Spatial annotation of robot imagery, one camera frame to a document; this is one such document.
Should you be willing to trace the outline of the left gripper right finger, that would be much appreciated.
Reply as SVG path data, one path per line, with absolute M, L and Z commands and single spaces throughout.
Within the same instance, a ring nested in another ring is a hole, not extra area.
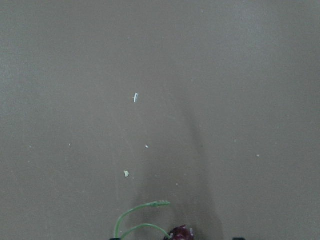
M 232 240 L 245 240 L 245 238 L 244 237 L 234 237 L 234 238 L 232 238 Z

